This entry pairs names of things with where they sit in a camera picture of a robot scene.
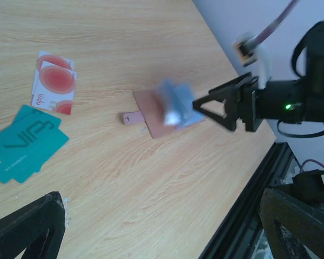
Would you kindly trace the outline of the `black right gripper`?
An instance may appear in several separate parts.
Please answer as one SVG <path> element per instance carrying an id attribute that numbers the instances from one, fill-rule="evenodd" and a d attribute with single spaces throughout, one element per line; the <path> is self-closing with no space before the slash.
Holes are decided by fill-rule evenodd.
<path id="1" fill-rule="evenodd" d="M 258 116 L 257 97 L 259 96 L 258 78 L 251 77 L 252 73 L 247 72 L 220 86 L 208 91 L 209 95 L 201 97 L 192 102 L 193 109 L 205 117 L 213 120 L 228 131 L 234 132 L 237 129 L 239 118 L 245 125 L 247 132 L 256 132 L 263 119 Z M 223 88 L 234 86 L 240 83 L 240 99 L 237 103 L 235 98 L 212 94 Z M 205 104 L 217 102 L 222 104 L 222 113 L 204 108 Z"/>

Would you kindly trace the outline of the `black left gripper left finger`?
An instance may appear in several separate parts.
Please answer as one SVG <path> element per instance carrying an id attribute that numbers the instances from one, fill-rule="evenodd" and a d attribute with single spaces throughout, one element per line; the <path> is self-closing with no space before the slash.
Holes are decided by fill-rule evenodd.
<path id="1" fill-rule="evenodd" d="M 57 258 L 65 233 L 59 192 L 50 192 L 0 219 L 0 258 Z"/>

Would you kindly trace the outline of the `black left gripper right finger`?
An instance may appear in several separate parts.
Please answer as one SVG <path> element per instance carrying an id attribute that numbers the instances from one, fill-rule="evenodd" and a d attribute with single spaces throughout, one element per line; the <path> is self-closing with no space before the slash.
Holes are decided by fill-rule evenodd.
<path id="1" fill-rule="evenodd" d="M 324 258 L 324 213 L 277 190 L 266 188 L 259 210 L 274 258 Z"/>

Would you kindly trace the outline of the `teal credit card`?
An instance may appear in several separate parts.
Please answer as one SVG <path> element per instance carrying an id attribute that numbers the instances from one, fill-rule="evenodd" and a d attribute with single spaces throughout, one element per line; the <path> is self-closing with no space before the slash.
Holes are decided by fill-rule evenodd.
<path id="1" fill-rule="evenodd" d="M 59 127 L 32 133 L 6 127 L 0 131 L 0 182 L 23 183 L 55 154 L 69 137 Z"/>

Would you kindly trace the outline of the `pink card holder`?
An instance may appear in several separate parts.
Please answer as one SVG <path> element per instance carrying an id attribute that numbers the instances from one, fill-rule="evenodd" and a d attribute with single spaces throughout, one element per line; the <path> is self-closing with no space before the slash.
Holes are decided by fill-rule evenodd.
<path id="1" fill-rule="evenodd" d="M 126 125 L 145 122 L 152 138 L 166 136 L 201 123 L 205 117 L 192 107 L 195 96 L 190 84 L 165 79 L 157 88 L 133 92 L 139 111 L 123 113 Z"/>

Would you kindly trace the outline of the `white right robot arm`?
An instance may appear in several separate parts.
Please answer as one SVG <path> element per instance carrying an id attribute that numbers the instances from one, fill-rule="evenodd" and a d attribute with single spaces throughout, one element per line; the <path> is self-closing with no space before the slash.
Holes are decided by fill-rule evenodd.
<path id="1" fill-rule="evenodd" d="M 248 132 L 255 132 L 264 119 L 324 124 L 324 21 L 316 23 L 299 41 L 291 67 L 297 80 L 268 80 L 261 90 L 259 77 L 245 73 L 193 101 L 193 109 L 232 132 L 238 119 Z M 324 130 L 298 138 L 323 135 Z"/>

